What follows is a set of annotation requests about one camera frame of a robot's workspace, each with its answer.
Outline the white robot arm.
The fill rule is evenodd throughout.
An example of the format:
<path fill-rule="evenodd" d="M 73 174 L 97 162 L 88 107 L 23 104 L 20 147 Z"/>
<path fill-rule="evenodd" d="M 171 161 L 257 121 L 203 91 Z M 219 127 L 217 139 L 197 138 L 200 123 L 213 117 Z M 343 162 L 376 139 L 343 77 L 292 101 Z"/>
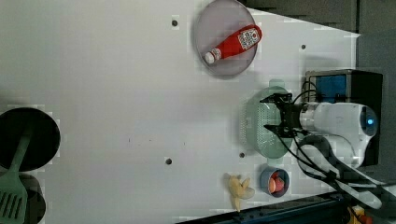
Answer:
<path fill-rule="evenodd" d="M 291 94 L 273 93 L 263 99 L 280 112 L 278 124 L 265 128 L 280 140 L 295 142 L 292 153 L 303 173 L 348 198 L 373 209 L 395 198 L 395 184 L 359 171 L 372 138 L 378 133 L 373 109 L 356 103 L 295 103 Z"/>

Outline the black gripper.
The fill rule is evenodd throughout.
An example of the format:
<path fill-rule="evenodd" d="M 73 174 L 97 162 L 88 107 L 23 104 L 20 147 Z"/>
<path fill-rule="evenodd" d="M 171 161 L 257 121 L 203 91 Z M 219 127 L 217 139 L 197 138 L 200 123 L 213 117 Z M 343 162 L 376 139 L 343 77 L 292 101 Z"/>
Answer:
<path fill-rule="evenodd" d="M 280 113 L 280 123 L 277 125 L 265 124 L 264 128 L 282 138 L 292 138 L 297 130 L 302 129 L 300 122 L 301 105 L 295 104 L 291 93 L 274 93 L 260 100 L 260 103 L 274 103 Z"/>

